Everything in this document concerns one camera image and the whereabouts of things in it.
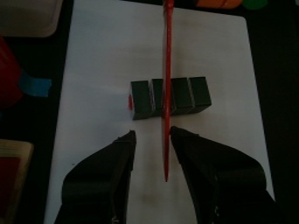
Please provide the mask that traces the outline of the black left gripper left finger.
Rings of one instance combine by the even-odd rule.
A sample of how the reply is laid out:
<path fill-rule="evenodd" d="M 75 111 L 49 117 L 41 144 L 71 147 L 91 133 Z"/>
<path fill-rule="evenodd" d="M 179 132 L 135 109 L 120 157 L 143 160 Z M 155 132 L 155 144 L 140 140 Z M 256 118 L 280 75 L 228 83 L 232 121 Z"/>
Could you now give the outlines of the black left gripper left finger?
<path fill-rule="evenodd" d="M 53 224 L 127 224 L 127 201 L 136 153 L 136 132 L 83 159 L 61 185 Z"/>

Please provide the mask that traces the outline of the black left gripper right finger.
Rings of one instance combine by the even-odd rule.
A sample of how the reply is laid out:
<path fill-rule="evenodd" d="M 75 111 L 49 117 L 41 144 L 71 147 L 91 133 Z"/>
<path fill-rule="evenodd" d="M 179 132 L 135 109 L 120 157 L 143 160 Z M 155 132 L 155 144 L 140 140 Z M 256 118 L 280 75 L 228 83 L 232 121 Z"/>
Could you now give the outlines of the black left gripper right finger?
<path fill-rule="evenodd" d="M 289 224 L 251 156 L 177 127 L 171 139 L 197 224 Z"/>

